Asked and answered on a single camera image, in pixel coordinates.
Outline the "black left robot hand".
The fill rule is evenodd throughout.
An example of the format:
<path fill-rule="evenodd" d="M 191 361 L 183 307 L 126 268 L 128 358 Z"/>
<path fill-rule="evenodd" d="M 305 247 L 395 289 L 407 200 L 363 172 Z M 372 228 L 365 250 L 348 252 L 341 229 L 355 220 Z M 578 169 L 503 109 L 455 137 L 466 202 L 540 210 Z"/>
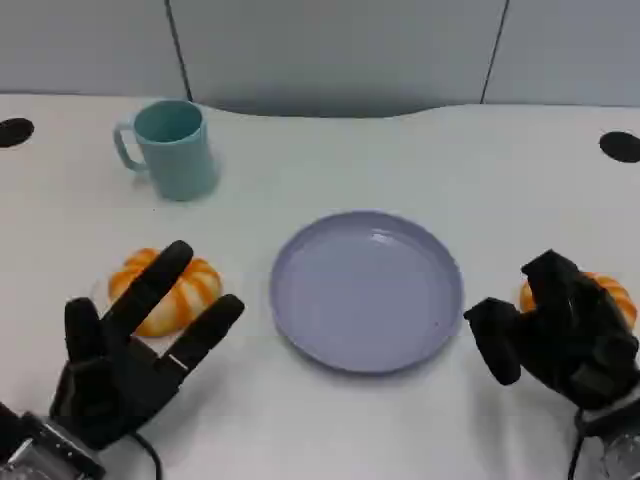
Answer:
<path fill-rule="evenodd" d="M 78 297 L 65 305 L 68 359 L 49 414 L 94 450 L 133 434 L 178 393 L 187 376 L 228 334 L 244 311 L 227 294 L 157 355 L 133 333 L 173 287 L 193 257 L 177 240 L 153 260 L 105 314 Z"/>

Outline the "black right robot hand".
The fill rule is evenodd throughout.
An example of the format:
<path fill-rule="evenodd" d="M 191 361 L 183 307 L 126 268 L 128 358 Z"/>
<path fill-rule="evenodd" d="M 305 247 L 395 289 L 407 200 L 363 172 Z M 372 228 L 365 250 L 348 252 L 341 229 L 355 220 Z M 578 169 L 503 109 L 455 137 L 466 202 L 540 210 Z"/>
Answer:
<path fill-rule="evenodd" d="M 639 382 L 639 341 L 613 297 L 553 250 L 521 271 L 532 310 L 488 297 L 463 315 L 494 378 L 508 386 L 527 371 L 585 410 L 626 397 Z"/>

